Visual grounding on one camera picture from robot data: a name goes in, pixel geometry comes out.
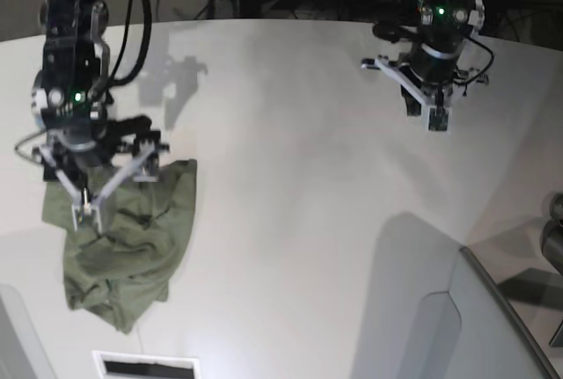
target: white tabletop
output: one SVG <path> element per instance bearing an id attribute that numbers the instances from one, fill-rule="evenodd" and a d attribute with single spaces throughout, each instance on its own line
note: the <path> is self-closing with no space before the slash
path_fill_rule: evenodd
<path id="1" fill-rule="evenodd" d="M 447 289 L 542 103 L 561 54 L 501 40 L 491 83 L 449 134 L 407 119 L 398 86 L 359 69 L 395 55 L 369 25 L 214 21 L 157 25 L 120 117 L 167 128 L 171 160 L 199 161 L 192 241 L 128 337 L 64 303 L 63 233 L 42 226 L 44 185 L 11 153 L 34 129 L 42 38 L 0 44 L 0 283 L 17 288 L 59 379 L 95 377 L 91 350 L 201 359 L 205 379 L 394 377 L 418 301 Z M 121 28 L 106 38 L 114 53 Z M 140 28 L 130 34 L 135 59 Z M 468 67 L 486 62 L 468 49 Z"/>

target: green cloth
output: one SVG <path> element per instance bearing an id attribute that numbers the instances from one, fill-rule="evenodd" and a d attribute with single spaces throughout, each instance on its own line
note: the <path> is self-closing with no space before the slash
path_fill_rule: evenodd
<path id="1" fill-rule="evenodd" d="M 96 193 L 111 177 L 89 172 Z M 168 298 L 168 280 L 178 267 L 192 231 L 197 163 L 176 162 L 157 183 L 127 181 L 106 201 L 105 229 L 74 231 L 70 197 L 49 183 L 43 221 L 67 230 L 64 287 L 72 310 L 86 309 L 129 333 L 153 301 Z"/>

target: white table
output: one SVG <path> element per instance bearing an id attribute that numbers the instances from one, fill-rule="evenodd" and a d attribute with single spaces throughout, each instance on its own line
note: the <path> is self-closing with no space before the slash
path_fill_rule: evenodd
<path id="1" fill-rule="evenodd" d="M 418 302 L 447 289 L 459 245 L 560 95 L 562 54 L 486 40 L 491 84 L 455 108 L 450 134 L 433 134 L 407 119 L 392 80 L 359 70 L 398 52 L 370 30 L 155 26 L 117 114 L 147 113 L 170 129 L 171 159 L 198 159 L 198 203 L 170 301 L 127 337 L 65 307 L 63 233 L 41 224 L 40 171 L 11 153 L 34 129 L 43 39 L 0 44 L 0 283 L 23 296 L 59 379 L 93 379 L 91 350 L 199 357 L 204 379 L 395 377 Z M 106 34 L 115 53 L 121 35 Z M 140 36 L 133 28 L 127 66 Z"/>

